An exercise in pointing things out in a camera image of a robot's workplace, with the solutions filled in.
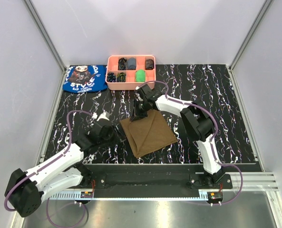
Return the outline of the brown cloth napkin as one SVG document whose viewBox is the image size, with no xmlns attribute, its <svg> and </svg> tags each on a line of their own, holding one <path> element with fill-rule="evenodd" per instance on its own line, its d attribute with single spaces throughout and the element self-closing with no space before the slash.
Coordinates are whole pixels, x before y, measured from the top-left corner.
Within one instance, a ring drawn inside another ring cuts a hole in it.
<svg viewBox="0 0 282 228">
<path fill-rule="evenodd" d="M 147 112 L 147 117 L 140 120 L 123 119 L 120 124 L 136 158 L 177 142 L 173 131 L 157 110 Z"/>
</svg>

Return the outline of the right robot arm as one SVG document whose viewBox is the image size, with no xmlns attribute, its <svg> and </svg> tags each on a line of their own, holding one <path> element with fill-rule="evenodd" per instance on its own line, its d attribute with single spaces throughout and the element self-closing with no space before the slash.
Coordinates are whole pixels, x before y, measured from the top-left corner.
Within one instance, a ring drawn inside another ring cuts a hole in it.
<svg viewBox="0 0 282 228">
<path fill-rule="evenodd" d="M 135 89 L 130 120 L 146 118 L 150 110 L 168 112 L 182 119 L 187 135 L 197 143 L 202 157 L 204 173 L 199 177 L 199 186 L 213 189 L 220 185 L 224 171 L 214 140 L 218 127 L 204 103 L 173 98 L 155 92 L 147 83 L 143 83 Z"/>
</svg>

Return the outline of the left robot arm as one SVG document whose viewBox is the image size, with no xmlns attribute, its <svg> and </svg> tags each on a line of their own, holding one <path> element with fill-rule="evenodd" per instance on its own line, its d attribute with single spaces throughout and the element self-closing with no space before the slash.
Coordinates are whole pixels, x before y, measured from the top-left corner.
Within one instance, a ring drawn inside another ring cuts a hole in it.
<svg viewBox="0 0 282 228">
<path fill-rule="evenodd" d="M 11 204 L 11 210 L 25 218 L 55 193 L 75 186 L 88 187 L 91 172 L 82 161 L 91 152 L 118 144 L 123 138 L 124 134 L 110 121 L 99 120 L 43 163 L 27 171 L 20 168 L 13 171 L 5 190 L 4 205 Z"/>
</svg>

